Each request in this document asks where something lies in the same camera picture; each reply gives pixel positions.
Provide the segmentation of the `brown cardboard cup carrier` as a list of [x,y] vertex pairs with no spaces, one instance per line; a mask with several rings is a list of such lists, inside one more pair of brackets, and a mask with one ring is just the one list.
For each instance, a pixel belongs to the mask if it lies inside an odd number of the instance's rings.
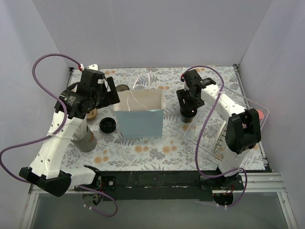
[[91,121],[94,120],[97,117],[97,109],[94,108],[93,110],[91,110],[89,113],[87,113],[86,115],[86,120],[87,121]]

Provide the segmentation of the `light blue paper bag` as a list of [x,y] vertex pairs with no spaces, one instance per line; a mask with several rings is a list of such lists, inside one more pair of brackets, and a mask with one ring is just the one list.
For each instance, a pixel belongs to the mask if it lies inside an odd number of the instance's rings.
[[118,92],[120,102],[113,106],[123,138],[151,138],[163,135],[163,112],[166,107],[164,91],[150,88]]

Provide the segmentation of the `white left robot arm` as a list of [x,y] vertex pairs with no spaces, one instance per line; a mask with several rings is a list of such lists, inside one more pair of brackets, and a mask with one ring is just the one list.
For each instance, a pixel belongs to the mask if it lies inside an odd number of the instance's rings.
[[74,133],[85,123],[87,113],[119,101],[112,77],[106,78],[103,72],[93,69],[83,70],[76,86],[70,85],[60,94],[49,135],[31,164],[20,169],[19,176],[57,197],[79,185],[98,190],[102,182],[97,168],[83,166],[63,171],[61,162]]

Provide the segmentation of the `dark takeout coffee cup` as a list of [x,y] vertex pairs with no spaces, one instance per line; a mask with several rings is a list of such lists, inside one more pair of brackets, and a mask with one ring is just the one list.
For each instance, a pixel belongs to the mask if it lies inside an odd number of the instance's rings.
[[196,116],[197,113],[181,113],[181,120],[184,123],[192,122],[193,118]]

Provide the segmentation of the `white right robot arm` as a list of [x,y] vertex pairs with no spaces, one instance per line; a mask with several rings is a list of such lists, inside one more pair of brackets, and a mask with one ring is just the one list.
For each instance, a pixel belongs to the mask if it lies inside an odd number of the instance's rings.
[[[186,70],[181,81],[184,88],[176,94],[184,123],[190,123],[197,115],[197,109],[209,104],[211,110],[199,132],[195,144],[195,165],[201,176],[213,179],[220,189],[228,189],[239,173],[243,172],[241,163],[248,152],[261,141],[260,116],[256,109],[247,109],[232,100],[224,92],[224,84],[218,85],[213,79],[203,79],[194,67]],[[223,159],[216,169],[216,175],[205,175],[199,167],[198,154],[203,132],[213,112],[223,119],[213,152],[222,151]]]

